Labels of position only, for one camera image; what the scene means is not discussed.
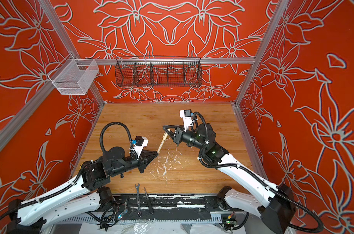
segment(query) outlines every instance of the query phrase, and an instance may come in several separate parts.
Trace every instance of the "wooden tabletop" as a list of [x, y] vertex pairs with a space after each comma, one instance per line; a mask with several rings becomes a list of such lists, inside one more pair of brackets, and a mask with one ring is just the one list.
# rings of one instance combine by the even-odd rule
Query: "wooden tabletop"
[[[191, 109], [200, 112], [207, 123], [216, 132], [216, 142], [226, 148], [238, 161], [252, 169], [241, 133], [230, 104], [106, 104], [86, 149], [78, 165], [88, 160], [95, 160], [102, 155], [99, 135], [102, 128], [113, 121], [124, 123], [134, 139], [136, 136], [148, 138], [144, 148], [156, 151], [162, 141], [163, 125], [183, 125], [179, 110]], [[118, 125], [110, 126], [103, 138], [106, 150], [120, 146], [128, 156], [129, 140], [126, 131]], [[144, 193], [179, 193], [179, 194], [211, 194], [218, 193], [228, 185], [240, 191], [247, 191], [228, 175], [208, 169], [197, 160], [198, 148], [187, 147], [181, 143], [178, 147], [168, 137], [159, 156], [140, 173], [137, 169], [124, 173], [124, 178], [111, 178], [110, 187], [114, 194], [136, 193], [134, 184], [140, 184], [140, 192]]]

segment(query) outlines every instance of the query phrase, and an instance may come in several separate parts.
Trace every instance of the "wrench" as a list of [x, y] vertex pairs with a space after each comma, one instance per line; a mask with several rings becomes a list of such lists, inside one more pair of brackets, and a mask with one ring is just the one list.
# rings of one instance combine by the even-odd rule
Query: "wrench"
[[141, 202], [139, 200], [139, 183], [138, 185], [135, 185], [135, 188], [137, 189], [137, 204], [138, 204], [138, 218], [140, 218], [142, 216], [142, 213], [141, 213]]

